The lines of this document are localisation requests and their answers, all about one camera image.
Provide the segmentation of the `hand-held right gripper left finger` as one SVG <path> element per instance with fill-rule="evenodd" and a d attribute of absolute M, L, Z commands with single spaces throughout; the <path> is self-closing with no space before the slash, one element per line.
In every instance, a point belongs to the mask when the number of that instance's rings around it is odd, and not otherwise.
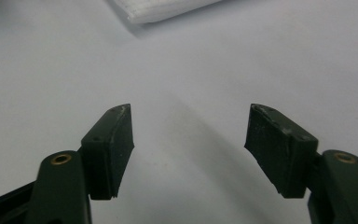
<path fill-rule="evenodd" d="M 81 140 L 80 154 L 92 200 L 117 197 L 133 149 L 131 105 L 108 109 Z"/>

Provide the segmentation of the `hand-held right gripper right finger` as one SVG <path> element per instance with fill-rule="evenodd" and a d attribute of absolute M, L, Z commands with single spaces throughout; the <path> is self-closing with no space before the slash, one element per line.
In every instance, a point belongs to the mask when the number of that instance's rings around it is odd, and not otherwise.
<path fill-rule="evenodd" d="M 283 198 L 302 198 L 318 139 L 278 110 L 251 104 L 245 148 Z"/>

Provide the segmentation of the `clear plastic bag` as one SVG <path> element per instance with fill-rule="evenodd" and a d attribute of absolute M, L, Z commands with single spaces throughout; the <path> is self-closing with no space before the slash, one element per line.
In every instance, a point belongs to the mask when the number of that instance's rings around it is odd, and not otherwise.
<path fill-rule="evenodd" d="M 143 24 L 187 13 L 221 0 L 114 0 L 134 24 Z"/>

